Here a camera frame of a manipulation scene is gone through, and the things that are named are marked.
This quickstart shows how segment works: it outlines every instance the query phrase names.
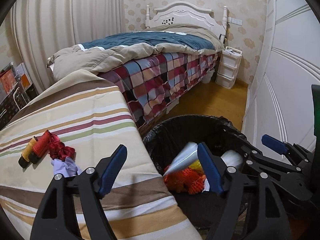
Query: white plastic drawer unit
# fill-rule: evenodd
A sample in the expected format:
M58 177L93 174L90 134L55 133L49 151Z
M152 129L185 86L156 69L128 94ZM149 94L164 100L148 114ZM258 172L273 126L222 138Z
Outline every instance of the white plastic drawer unit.
M218 74L233 78L237 75L237 70L238 70L237 67L233 67L228 65L227 63L220 62Z
M217 73L216 83L225 88L231 89L235 84L235 81L236 81L235 77L230 78Z
M238 68L240 65L241 58L242 58L241 50L234 49L227 46L226 49L222 51L222 57L220 62L228 64L231 67Z

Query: bedpost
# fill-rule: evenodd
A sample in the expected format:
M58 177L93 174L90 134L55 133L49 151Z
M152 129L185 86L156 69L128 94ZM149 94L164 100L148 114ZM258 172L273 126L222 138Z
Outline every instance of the bedpost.
M224 33L224 35L221 35L221 37L220 37L220 40L222 42L224 42L224 39L225 39L226 34L227 34L227 22L228 22L228 7L225 6L225 7L223 7L223 17L222 17L222 26L225 29L225 33Z
M147 5L147 14L146 14L146 28L150 28L150 6Z

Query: black garbage bag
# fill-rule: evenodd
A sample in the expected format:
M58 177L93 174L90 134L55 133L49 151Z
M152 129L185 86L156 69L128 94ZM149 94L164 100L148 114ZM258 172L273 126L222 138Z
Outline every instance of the black garbage bag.
M227 150L235 150L232 141L223 133L232 133L246 140L224 117L206 115L181 115L156 125L144 138L143 143L158 172L163 175L164 168L184 148L188 142L205 142L213 155L222 156ZM214 192L189 195L186 192L171 192L178 206L191 223L200 230L218 226L226 203L225 197ZM249 194L244 194L240 214L247 208Z

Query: wall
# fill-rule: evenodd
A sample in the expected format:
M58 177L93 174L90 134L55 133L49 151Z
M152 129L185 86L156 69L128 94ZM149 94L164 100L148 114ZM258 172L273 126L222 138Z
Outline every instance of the wall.
M0 26L0 70L11 61L14 62L15 66L22 62L12 36L10 17L8 14Z
M146 6L151 7L151 17L155 15L152 9L167 5L177 0L124 0L125 23L127 31L145 29ZM238 78L246 83L252 83L260 58L265 24L267 0L184 0L199 7L211 8L215 20L221 24L223 7L229 8L229 17L243 20L243 25L230 24L228 46L241 49L243 60Z

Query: striped mattress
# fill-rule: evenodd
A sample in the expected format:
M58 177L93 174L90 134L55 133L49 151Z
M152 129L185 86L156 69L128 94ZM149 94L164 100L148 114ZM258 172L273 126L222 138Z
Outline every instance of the striped mattress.
M28 141L47 129L76 149L82 170L96 166L119 144L127 147L127 160L101 200L117 239L201 239L156 171L119 88L86 70L58 81L0 131L0 204L24 239L30 238L53 167L49 155L25 170L18 159ZM77 197L75 209L81 235L90 239Z

